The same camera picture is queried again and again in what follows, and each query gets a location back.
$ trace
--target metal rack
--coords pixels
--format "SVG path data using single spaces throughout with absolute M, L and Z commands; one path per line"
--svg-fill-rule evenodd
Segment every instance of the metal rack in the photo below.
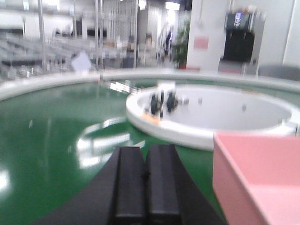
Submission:
M 93 69 L 105 68 L 105 63 L 115 59 L 121 65 L 124 59 L 132 57 L 136 67 L 136 29 L 137 29 L 137 10 L 138 0 L 95 0 L 94 12 L 86 14 L 76 10 L 74 0 L 73 12 L 49 10 L 43 7 L 43 1 L 38 0 L 37 6 L 24 10 L 16 6 L 0 6 L 0 10 L 8 12 L 24 12 L 28 14 L 38 14 L 39 19 L 39 39 L 25 39 L 23 36 L 0 37 L 0 82 L 6 79 L 18 79 L 55 73 L 60 71 L 72 70 L 70 62 L 72 57 L 80 51 L 85 51 L 91 62 Z M 73 26 L 72 37 L 53 37 L 45 36 L 44 15 L 68 16 L 76 24 L 77 18 L 89 18 L 94 21 L 95 38 L 79 39 L 76 33 L 76 25 Z M 107 38 L 118 42 L 134 37 L 130 44 L 133 48 L 128 54 L 124 48 L 117 46 L 103 45 L 103 29 L 109 29 Z

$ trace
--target metal pole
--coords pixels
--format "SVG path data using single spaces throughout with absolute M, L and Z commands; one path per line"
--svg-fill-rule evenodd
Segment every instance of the metal pole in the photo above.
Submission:
M 99 47 L 99 38 L 98 38 L 98 0 L 95 0 L 95 49 L 96 49 L 96 70 L 99 69 L 99 55 L 98 55 L 98 47 Z
M 229 0 L 229 8 L 228 11 L 232 11 L 234 6 L 234 0 Z
M 38 18 L 39 18 L 39 35 L 40 35 L 40 40 L 42 42 L 42 55 L 43 55 L 42 67 L 43 67 L 43 71 L 45 72 L 47 70 L 47 61 L 46 61 L 46 49 L 45 49 L 46 42 L 45 42 L 44 14 L 43 14 L 42 0 L 38 0 Z
M 292 4 L 292 13 L 291 13 L 291 18 L 290 18 L 290 23 L 289 23 L 289 29 L 288 29 L 288 32 L 287 32 L 287 35 L 286 35 L 286 41 L 285 41 L 285 52 L 283 53 L 283 57 L 282 57 L 282 63 L 285 62 L 285 59 L 286 59 L 286 54 L 287 54 L 287 48 L 288 48 L 288 45 L 289 45 L 289 39 L 290 39 L 290 35 L 291 35 L 291 30 L 292 30 L 292 24 L 293 24 L 293 21 L 295 19 L 295 13 L 296 13 L 296 0 L 294 0 L 293 4 Z
M 73 37 L 77 38 L 77 19 L 75 16 L 75 2 L 76 0 L 74 0 L 74 6 L 73 6 Z
M 102 52 L 103 52 L 103 0 L 100 0 L 100 51 L 101 51 L 101 65 L 103 66 L 103 58 L 102 58 Z
M 133 51 L 133 68 L 136 68 L 136 49 L 137 49 L 137 10 L 138 10 L 139 1 L 135 0 L 135 49 Z

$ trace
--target white circular platform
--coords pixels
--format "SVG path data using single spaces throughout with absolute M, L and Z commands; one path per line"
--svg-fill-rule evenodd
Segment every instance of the white circular platform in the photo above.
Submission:
M 127 98 L 127 117 L 142 131 L 160 139 L 188 147 L 213 149 L 215 131 L 247 132 L 255 135 L 295 135 L 300 109 L 256 92 L 203 85 L 178 85 L 176 98 L 188 99 L 163 118 L 146 112 L 157 87 L 147 88 Z

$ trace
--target potted plant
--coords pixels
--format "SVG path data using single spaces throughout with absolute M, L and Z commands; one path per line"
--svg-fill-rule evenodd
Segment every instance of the potted plant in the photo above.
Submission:
M 190 21 L 184 23 L 182 29 L 179 29 L 176 37 L 176 44 L 173 45 L 174 57 L 173 61 L 177 63 L 177 68 L 186 68 L 188 56 L 188 36 Z

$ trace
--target ceiling light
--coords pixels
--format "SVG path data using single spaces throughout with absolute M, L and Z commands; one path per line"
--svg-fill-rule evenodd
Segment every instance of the ceiling light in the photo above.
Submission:
M 174 10 L 174 11 L 179 11 L 180 4 L 175 3 L 175 2 L 166 1 L 165 8 L 170 9 L 170 10 Z

